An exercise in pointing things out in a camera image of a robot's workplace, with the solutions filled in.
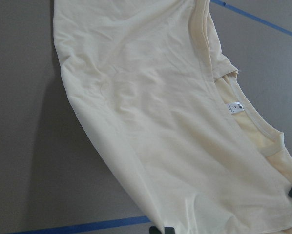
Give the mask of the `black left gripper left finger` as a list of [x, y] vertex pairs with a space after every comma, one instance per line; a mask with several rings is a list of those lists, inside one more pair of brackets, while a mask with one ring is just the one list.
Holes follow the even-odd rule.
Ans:
[[150, 234], [162, 234], [161, 231], [157, 228], [149, 228]]

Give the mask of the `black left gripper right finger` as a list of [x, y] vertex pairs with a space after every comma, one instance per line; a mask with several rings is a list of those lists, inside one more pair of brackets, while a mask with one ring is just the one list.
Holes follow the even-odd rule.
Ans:
[[165, 234], [175, 234], [174, 228], [165, 228]]

